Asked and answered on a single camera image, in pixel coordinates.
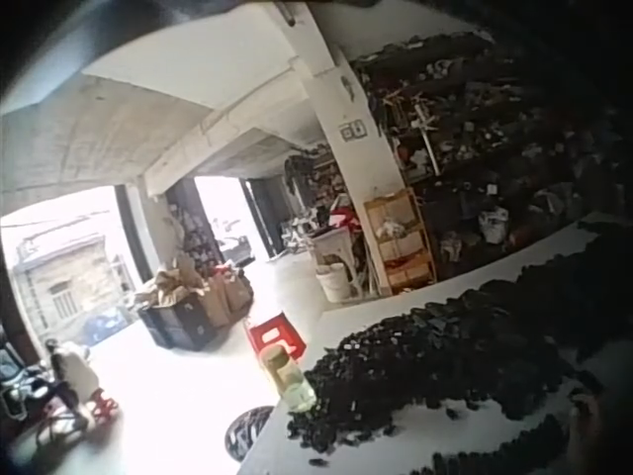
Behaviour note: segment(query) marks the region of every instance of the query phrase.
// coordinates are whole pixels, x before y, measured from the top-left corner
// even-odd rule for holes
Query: white bucket
[[[347,281],[345,264],[320,265],[316,271],[316,278],[329,302],[336,304],[349,298],[351,286]]]

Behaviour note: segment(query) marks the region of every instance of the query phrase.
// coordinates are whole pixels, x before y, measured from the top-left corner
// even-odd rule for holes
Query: parked vehicle
[[[245,265],[253,258],[253,251],[246,236],[220,237],[217,241],[225,260],[231,260],[235,265]]]
[[[128,321],[118,308],[109,309],[86,321],[83,325],[83,342],[94,346],[127,326]]]

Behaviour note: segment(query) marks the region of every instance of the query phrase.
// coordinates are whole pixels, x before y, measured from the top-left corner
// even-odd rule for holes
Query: red stool
[[[269,344],[274,343],[285,346],[288,354],[294,359],[299,359],[306,351],[306,344],[283,312],[260,325],[253,325],[246,319],[244,328],[257,354]]]
[[[117,403],[114,399],[104,397],[104,391],[102,388],[99,388],[92,393],[92,396],[90,396],[90,403],[94,404],[91,408],[91,413],[92,417],[95,418],[96,423],[99,423],[100,421],[110,421],[114,416],[114,412],[119,408],[119,403]]]

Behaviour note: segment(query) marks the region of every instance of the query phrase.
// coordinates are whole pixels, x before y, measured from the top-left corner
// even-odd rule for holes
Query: concrete column
[[[302,77],[316,116],[345,180],[374,261],[381,294],[389,295],[389,282],[365,202],[405,188],[387,139],[379,134],[369,111],[367,97],[345,57],[333,52],[336,67],[317,76],[306,73],[299,60],[296,70]],[[356,138],[346,138],[353,124]]]
[[[163,195],[149,198],[142,179],[126,188],[140,246],[149,268],[155,272],[162,263],[171,262],[180,250],[178,231]]]

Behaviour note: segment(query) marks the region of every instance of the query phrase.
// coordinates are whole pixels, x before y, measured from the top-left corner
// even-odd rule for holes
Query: red object
[[[112,398],[104,397],[103,389],[99,388],[92,396],[90,396],[90,402],[94,403],[92,408],[92,417],[95,418],[95,422],[110,421],[114,416],[114,411],[119,408],[117,403]]]
[[[246,319],[244,328],[250,344],[258,355],[266,346],[275,343],[285,346],[288,354],[294,359],[299,359],[306,351],[306,344],[283,312],[257,326]]]

